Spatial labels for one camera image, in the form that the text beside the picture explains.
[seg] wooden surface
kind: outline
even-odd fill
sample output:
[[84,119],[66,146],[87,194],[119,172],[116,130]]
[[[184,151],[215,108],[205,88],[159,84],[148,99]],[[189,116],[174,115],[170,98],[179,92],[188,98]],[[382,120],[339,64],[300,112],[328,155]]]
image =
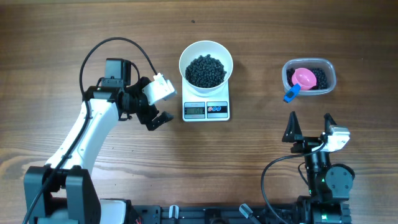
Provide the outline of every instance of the wooden surface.
[[[397,1],[332,0],[0,6],[0,223],[21,222],[24,173],[42,166],[63,142],[80,110],[80,65],[112,36],[138,42],[179,93],[185,47],[198,40],[223,44],[234,59],[232,118],[184,123],[179,94],[157,105],[175,119],[154,132],[136,118],[120,122],[93,170],[99,197],[145,205],[261,205],[263,168],[290,153],[291,145],[280,141],[289,113],[297,112],[306,136],[318,136],[329,112],[351,131],[331,161],[357,174],[349,201],[354,223],[396,223],[397,11]],[[112,42],[90,58],[85,88],[103,76],[106,57],[132,60],[142,75],[152,75],[140,51]],[[285,104],[282,66],[302,57],[330,60],[337,86]],[[271,202],[308,194],[297,173],[301,161],[269,171]]]

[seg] white kitchen scale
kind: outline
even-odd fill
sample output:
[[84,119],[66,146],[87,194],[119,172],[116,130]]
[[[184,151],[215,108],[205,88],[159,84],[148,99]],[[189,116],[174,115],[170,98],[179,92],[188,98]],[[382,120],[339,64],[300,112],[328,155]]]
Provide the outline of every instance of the white kitchen scale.
[[187,122],[229,120],[228,82],[209,95],[198,93],[183,78],[182,109],[182,119]]
[[[200,88],[185,79],[185,71],[193,60],[210,54],[221,62],[226,71],[224,81],[212,88]],[[228,79],[233,70],[233,60],[221,44],[203,40],[189,45],[180,57],[182,76],[182,119],[187,122],[227,121],[230,118]]]

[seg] gray container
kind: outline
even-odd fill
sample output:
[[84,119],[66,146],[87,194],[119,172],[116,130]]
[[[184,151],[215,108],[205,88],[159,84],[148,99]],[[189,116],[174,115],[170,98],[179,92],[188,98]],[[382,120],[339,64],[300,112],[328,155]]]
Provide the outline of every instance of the gray container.
[[287,82],[286,70],[293,68],[322,68],[325,71],[328,88],[324,90],[300,90],[298,96],[313,96],[329,93],[336,86],[336,72],[333,65],[323,58],[298,58],[288,61],[282,69],[282,81],[284,83],[285,93],[290,90],[290,85]]

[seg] pink cup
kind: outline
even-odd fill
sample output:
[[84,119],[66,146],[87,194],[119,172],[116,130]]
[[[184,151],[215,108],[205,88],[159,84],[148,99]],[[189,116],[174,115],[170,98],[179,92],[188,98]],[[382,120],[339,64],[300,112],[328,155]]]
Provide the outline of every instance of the pink cup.
[[301,90],[309,90],[317,85],[317,78],[306,68],[298,68],[292,76],[293,85],[299,84]]

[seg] plastic container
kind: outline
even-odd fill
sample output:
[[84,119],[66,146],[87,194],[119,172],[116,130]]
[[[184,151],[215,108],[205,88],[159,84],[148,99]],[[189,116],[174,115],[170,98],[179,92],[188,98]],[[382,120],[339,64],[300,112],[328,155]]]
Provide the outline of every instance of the plastic container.
[[326,79],[328,81],[328,88],[324,90],[300,90],[298,96],[313,96],[322,95],[331,92],[336,86],[336,72],[333,65],[323,58],[298,58],[288,61],[282,69],[282,81],[284,83],[285,93],[290,90],[290,85],[287,82],[286,70],[293,68],[321,68],[325,71]]
[[[218,86],[214,86],[212,88],[200,88],[188,82],[188,80],[185,78],[185,70],[195,58],[198,58],[201,55],[205,57],[208,54],[210,54],[212,58],[220,60],[220,62],[224,65],[224,70],[226,71],[226,74],[224,77],[224,81]],[[198,41],[189,45],[182,52],[179,64],[180,73],[183,80],[188,83],[188,85],[192,89],[197,91],[199,95],[211,95],[222,89],[222,87],[224,87],[224,85],[230,78],[232,74],[232,69],[234,67],[232,56],[229,51],[221,44],[210,40]]]

